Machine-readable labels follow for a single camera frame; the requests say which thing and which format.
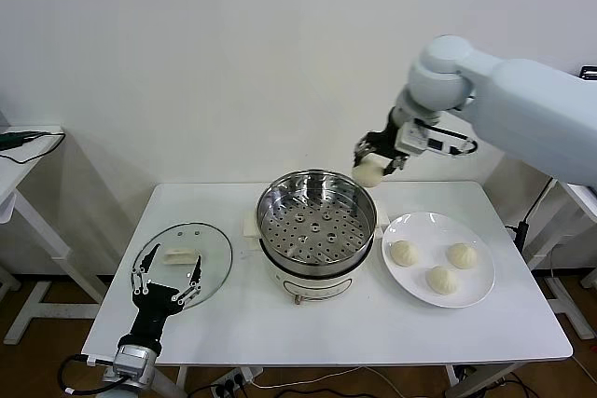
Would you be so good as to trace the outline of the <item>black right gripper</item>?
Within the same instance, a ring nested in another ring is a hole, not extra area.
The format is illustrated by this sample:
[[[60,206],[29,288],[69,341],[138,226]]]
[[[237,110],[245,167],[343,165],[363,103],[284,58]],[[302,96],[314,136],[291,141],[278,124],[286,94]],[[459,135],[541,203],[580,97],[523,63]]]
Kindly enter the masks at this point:
[[[407,161],[406,155],[398,155],[396,150],[397,127],[393,122],[388,122],[382,131],[370,131],[354,146],[354,167],[361,164],[362,160],[370,153],[392,160],[383,169],[382,175],[393,174],[396,170],[402,171]]]

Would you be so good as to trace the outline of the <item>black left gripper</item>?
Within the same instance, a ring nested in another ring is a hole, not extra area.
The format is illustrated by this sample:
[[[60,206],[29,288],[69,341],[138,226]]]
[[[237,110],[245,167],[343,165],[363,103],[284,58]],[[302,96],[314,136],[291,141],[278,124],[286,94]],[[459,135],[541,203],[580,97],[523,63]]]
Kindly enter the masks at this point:
[[[151,283],[149,270],[159,248],[160,243],[149,243],[133,262],[132,302],[137,314],[130,332],[119,340],[119,345],[159,345],[166,320],[200,298],[200,255],[185,255],[182,262],[170,265],[171,287]]]

